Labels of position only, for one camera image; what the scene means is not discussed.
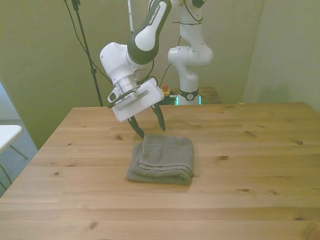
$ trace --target gray towel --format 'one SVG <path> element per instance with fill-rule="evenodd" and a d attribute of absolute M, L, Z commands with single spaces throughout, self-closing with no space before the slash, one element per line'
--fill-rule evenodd
<path fill-rule="evenodd" d="M 133 150 L 126 178 L 147 183 L 189 185 L 194 170 L 194 146 L 185 137 L 145 135 Z"/>

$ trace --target wood grain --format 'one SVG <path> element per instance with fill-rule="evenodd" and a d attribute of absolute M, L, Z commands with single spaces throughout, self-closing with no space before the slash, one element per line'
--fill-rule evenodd
<path fill-rule="evenodd" d="M 320 116 L 303 103 L 162 106 L 147 134 L 186 136 L 191 186 L 128 182 L 141 139 L 74 108 L 0 198 L 6 240 L 301 240 L 320 220 Z"/>

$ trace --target wall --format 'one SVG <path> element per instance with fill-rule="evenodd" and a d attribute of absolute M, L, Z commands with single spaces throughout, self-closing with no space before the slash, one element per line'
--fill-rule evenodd
<path fill-rule="evenodd" d="M 102 48 L 130 35 L 127 1 L 81 0 L 80 14 L 92 58 L 103 69 Z M 99 105 L 63 0 L 1 0 L 0 33 L 0 79 L 38 148 L 73 107 Z M 101 75 L 98 81 L 106 100 L 113 87 Z"/>
<path fill-rule="evenodd" d="M 319 0 L 265 1 L 244 102 L 306 102 L 320 111 L 319 9 Z"/>
<path fill-rule="evenodd" d="M 0 83 L 0 120 L 18 120 L 19 115 Z"/>
<path fill-rule="evenodd" d="M 131 1 L 136 29 L 144 21 L 149 0 Z M 198 68 L 200 87 L 215 87 L 225 103 L 242 99 L 263 6 L 264 0 L 207 0 L 203 7 L 203 35 L 214 51 L 215 61 L 208 67 Z M 169 49 L 178 44 L 180 26 L 171 23 L 176 21 L 179 21 L 179 12 L 173 11 L 160 36 L 160 51 L 153 72 L 160 79 L 169 64 Z M 164 82 L 172 88 L 179 87 L 174 67 L 169 69 Z"/>

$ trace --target white chair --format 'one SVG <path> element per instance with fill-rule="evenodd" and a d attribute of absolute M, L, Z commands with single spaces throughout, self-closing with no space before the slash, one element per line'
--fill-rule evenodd
<path fill-rule="evenodd" d="M 7 148 L 12 148 L 15 152 L 21 155 L 24 159 L 28 159 L 22 152 L 12 146 L 14 143 L 23 133 L 23 129 L 19 125 L 0 125 L 0 154 L 6 150 Z M 5 170 L 5 168 L 0 164 L 0 168 L 4 171 L 4 174 L 8 178 L 10 185 L 12 181 Z M 0 181 L 0 185 L 7 190 L 6 186 Z"/>

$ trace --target black cable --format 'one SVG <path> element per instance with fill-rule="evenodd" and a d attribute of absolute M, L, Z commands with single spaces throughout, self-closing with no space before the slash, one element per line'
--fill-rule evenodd
<path fill-rule="evenodd" d="M 155 60 L 153 59 L 153 60 L 152 60 L 152 68 L 151 68 L 150 72 L 148 73 L 148 75 L 146 76 L 147 78 L 150 76 L 150 74 L 151 74 L 152 71 L 154 70 L 154 67 L 155 67 Z"/>
<path fill-rule="evenodd" d="M 73 26 L 73 29 L 74 29 L 74 33 L 75 33 L 75 36 L 76 38 L 78 39 L 83 51 L 85 52 L 85 54 L 88 56 L 88 53 L 85 49 L 85 46 L 83 45 L 83 43 L 81 42 L 79 36 L 78 36 L 78 33 L 77 33 L 77 29 L 76 29 L 76 25 L 75 25 L 75 22 L 74 22 L 74 18 L 72 17 L 72 14 L 71 14 L 71 11 L 70 11 L 70 8 L 67 4 L 67 0 L 64 0 L 64 3 L 66 5 L 66 8 L 68 10 L 68 13 L 69 13 L 69 16 L 70 16 L 70 19 L 71 19 L 71 22 L 72 22 L 72 26 Z M 94 63 L 94 61 L 91 59 L 91 62 L 92 64 L 95 66 L 95 68 L 113 85 L 112 81 L 110 80 L 110 78 L 108 78 L 100 69 L 99 67 L 97 67 L 97 65 Z"/>
<path fill-rule="evenodd" d="M 185 8 L 186 8 L 186 10 L 188 11 L 188 13 L 191 15 L 191 17 L 195 20 L 195 21 L 197 21 L 197 22 L 202 22 L 202 20 L 204 19 L 204 18 L 201 18 L 201 20 L 197 20 L 193 15 L 192 15 L 192 13 L 190 12 L 190 10 L 189 10 L 189 8 L 188 8 L 188 6 L 187 6 L 187 3 L 186 3 L 186 0 L 183 0 L 183 3 L 184 3 L 184 5 L 185 5 Z"/>
<path fill-rule="evenodd" d="M 193 25 L 200 25 L 200 24 L 202 24 L 202 22 L 198 22 L 198 23 L 182 23 L 180 21 L 174 21 L 173 24 L 182 24 L 182 25 L 191 25 L 191 26 L 193 26 Z"/>
<path fill-rule="evenodd" d="M 181 41 L 181 36 L 179 37 L 178 46 L 180 45 L 180 41 Z M 162 85 L 162 83 L 163 83 L 163 81 L 164 81 L 164 79 L 165 79 L 165 76 L 166 76 L 166 74 L 167 74 L 170 66 L 171 66 L 171 63 L 170 63 L 170 64 L 168 65 L 168 67 L 166 68 L 166 70 L 165 70 L 165 72 L 164 72 L 164 74 L 163 74 L 163 77 L 162 77 L 162 80 L 161 80 L 161 83 L 160 83 L 159 87 L 161 87 L 161 85 Z"/>

